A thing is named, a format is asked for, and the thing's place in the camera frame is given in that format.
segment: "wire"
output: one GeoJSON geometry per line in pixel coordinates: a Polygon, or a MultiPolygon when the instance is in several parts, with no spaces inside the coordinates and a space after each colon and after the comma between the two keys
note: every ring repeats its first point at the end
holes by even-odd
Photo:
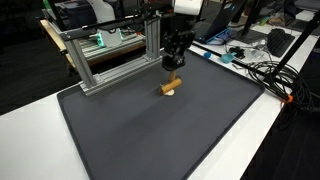
{"type": "Polygon", "coordinates": [[[229,28],[239,28],[239,27],[242,27],[242,26],[245,26],[246,24],[241,24],[241,25],[236,25],[236,26],[227,26],[229,28]]]}
{"type": "Polygon", "coordinates": [[[290,65],[286,65],[280,71],[276,70],[278,64],[279,62],[273,61],[251,63],[250,66],[255,71],[249,71],[249,75],[280,98],[284,104],[289,106],[292,113],[295,113],[295,111],[312,112],[314,108],[313,93],[310,92],[304,79],[290,65]],[[258,75],[257,70],[264,71],[265,76],[258,75]],[[272,76],[273,71],[276,71],[276,76],[274,77],[272,76]],[[287,92],[288,88],[292,90],[291,94],[287,92]]]}
{"type": "Polygon", "coordinates": [[[151,20],[150,22],[148,22],[147,25],[150,25],[150,24],[152,24],[152,23],[154,23],[154,22],[156,22],[156,21],[159,21],[159,20],[161,20],[161,19],[162,19],[162,17],[154,18],[153,20],[151,20]]]}
{"type": "Polygon", "coordinates": [[[130,35],[130,34],[134,34],[136,33],[136,31],[134,29],[131,29],[129,27],[127,27],[127,29],[121,29],[121,34],[124,35],[130,35]]]}
{"type": "Polygon", "coordinates": [[[313,93],[313,92],[311,92],[311,95],[314,96],[314,97],[316,97],[316,98],[318,98],[318,99],[320,99],[320,95],[317,95],[317,94],[315,94],[315,93],[313,93]]]}

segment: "white table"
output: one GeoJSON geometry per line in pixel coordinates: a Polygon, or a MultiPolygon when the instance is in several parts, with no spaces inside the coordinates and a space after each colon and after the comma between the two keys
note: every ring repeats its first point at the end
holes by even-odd
{"type": "MultiPolygon", "coordinates": [[[[301,16],[312,17],[307,12],[301,16]]],[[[270,26],[254,27],[268,33],[270,26]]],[[[300,70],[317,37],[310,36],[289,64],[300,70]]],[[[223,47],[207,46],[224,53],[223,47]]],[[[204,51],[191,47],[203,54],[204,51]]],[[[218,57],[211,60],[245,76],[218,57]]],[[[57,94],[0,116],[1,180],[89,179],[60,110],[57,94]]],[[[280,112],[280,101],[265,92],[241,116],[190,176],[190,179],[234,179],[241,177],[280,112]]]]}

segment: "blue object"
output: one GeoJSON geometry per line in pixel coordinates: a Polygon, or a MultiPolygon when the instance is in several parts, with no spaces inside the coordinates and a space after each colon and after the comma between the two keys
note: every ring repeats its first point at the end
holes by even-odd
{"type": "Polygon", "coordinates": [[[233,52],[233,53],[231,53],[231,54],[223,54],[222,56],[221,56],[221,60],[222,60],[222,62],[223,63],[230,63],[231,61],[233,61],[233,59],[234,59],[234,56],[236,55],[237,53],[235,53],[235,52],[233,52]]]}
{"type": "Polygon", "coordinates": [[[211,41],[213,41],[213,40],[215,40],[215,39],[217,39],[217,38],[219,39],[219,37],[221,37],[221,36],[223,36],[223,35],[225,35],[225,34],[228,34],[229,31],[230,31],[229,28],[221,31],[221,32],[218,33],[217,35],[215,35],[215,36],[213,36],[212,38],[210,38],[209,40],[207,40],[206,44],[209,44],[211,41]]]}
{"type": "Polygon", "coordinates": [[[210,52],[205,52],[204,54],[203,54],[203,56],[205,57],[205,58],[210,58],[211,57],[211,53],[210,52]]]}

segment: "black mat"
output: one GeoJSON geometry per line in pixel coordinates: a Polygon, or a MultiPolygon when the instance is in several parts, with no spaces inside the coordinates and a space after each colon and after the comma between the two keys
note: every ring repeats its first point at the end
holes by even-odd
{"type": "Polygon", "coordinates": [[[159,66],[86,97],[58,94],[91,179],[176,180],[188,177],[263,87],[186,52],[183,84],[160,96],[168,72],[159,66]]]}

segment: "floor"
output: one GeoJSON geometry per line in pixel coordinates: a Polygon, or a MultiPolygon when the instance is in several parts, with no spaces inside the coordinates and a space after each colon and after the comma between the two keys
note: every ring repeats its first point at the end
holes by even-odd
{"type": "MultiPolygon", "coordinates": [[[[311,92],[320,95],[320,54],[311,53],[301,75],[311,92]]],[[[320,99],[314,97],[316,107],[320,99]]],[[[298,113],[283,124],[286,112],[278,117],[256,152],[242,180],[320,179],[320,111],[298,113]]]]}
{"type": "Polygon", "coordinates": [[[75,83],[47,39],[7,46],[0,55],[0,115],[75,83]]]}

